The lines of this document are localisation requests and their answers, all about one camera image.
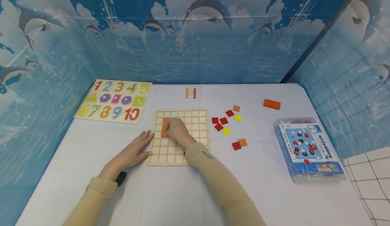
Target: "white tile wall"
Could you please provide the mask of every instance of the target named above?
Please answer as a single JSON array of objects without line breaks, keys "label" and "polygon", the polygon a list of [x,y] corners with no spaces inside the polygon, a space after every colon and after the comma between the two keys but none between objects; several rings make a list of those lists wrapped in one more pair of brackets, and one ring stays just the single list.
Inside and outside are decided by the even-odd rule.
[{"label": "white tile wall", "polygon": [[390,226],[390,147],[342,160],[374,226]]}]

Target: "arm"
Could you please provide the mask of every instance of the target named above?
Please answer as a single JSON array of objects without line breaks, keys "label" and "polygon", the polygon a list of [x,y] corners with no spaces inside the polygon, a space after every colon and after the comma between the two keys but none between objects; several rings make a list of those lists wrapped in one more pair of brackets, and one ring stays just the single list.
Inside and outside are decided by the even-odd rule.
[{"label": "arm", "polygon": [[180,119],[170,119],[164,129],[168,136],[186,149],[187,161],[203,176],[229,226],[266,226],[253,201],[236,178],[202,143],[190,136]]},{"label": "arm", "polygon": [[91,182],[81,198],[69,214],[62,226],[94,226],[97,224],[100,214],[114,194],[118,184],[115,182],[121,170],[132,167],[151,152],[139,151],[153,139],[154,133],[143,131],[125,149],[106,164],[98,177],[92,178]]}]

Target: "white table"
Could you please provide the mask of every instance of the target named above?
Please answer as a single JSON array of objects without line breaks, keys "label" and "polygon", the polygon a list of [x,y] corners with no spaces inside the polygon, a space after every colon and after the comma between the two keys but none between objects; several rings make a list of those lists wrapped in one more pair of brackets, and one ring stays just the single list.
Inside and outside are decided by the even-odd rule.
[{"label": "white table", "polygon": [[[61,225],[82,197],[91,177],[133,140],[151,129],[158,109],[208,108],[209,124],[233,105],[243,120],[230,121],[231,136],[210,128],[212,153],[233,173],[255,202],[267,226],[368,226],[369,218],[351,182],[293,183],[273,122],[277,118],[319,118],[303,88],[296,84],[202,85],[202,102],[183,102],[183,85],[153,85],[139,125],[73,120],[18,226]],[[282,108],[262,106],[265,98]],[[234,151],[231,143],[246,138]],[[148,167],[128,176],[107,205],[100,225],[218,226],[223,214],[200,174],[189,166]]]}]

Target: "pink square piece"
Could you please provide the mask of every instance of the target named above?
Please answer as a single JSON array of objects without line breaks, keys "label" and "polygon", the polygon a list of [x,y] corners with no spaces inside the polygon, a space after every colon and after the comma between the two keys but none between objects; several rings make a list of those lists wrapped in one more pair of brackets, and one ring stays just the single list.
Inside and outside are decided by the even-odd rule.
[{"label": "pink square piece", "polygon": [[225,125],[225,124],[228,123],[228,119],[227,118],[221,118],[220,121],[221,121],[222,125]]},{"label": "pink square piece", "polygon": [[240,145],[240,142],[234,142],[232,143],[232,146],[233,146],[233,149],[236,151],[238,149],[241,149],[241,145]]},{"label": "pink square piece", "polygon": [[218,118],[211,118],[212,123],[219,123]]},{"label": "pink square piece", "polygon": [[233,111],[231,111],[231,110],[227,111],[226,114],[228,117],[231,117],[234,115]]},{"label": "pink square piece", "polygon": [[218,123],[216,126],[214,126],[214,128],[218,131],[221,131],[221,129],[223,129],[223,126],[220,123]]}]

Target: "beige sleeve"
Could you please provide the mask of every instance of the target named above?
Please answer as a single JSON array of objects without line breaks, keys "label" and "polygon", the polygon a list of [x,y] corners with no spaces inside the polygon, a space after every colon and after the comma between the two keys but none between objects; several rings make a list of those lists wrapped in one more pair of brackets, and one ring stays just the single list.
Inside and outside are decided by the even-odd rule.
[{"label": "beige sleeve", "polygon": [[62,226],[95,226],[118,184],[95,177]]},{"label": "beige sleeve", "polygon": [[229,226],[266,226],[244,188],[202,143],[188,147],[185,157],[202,174]]}]

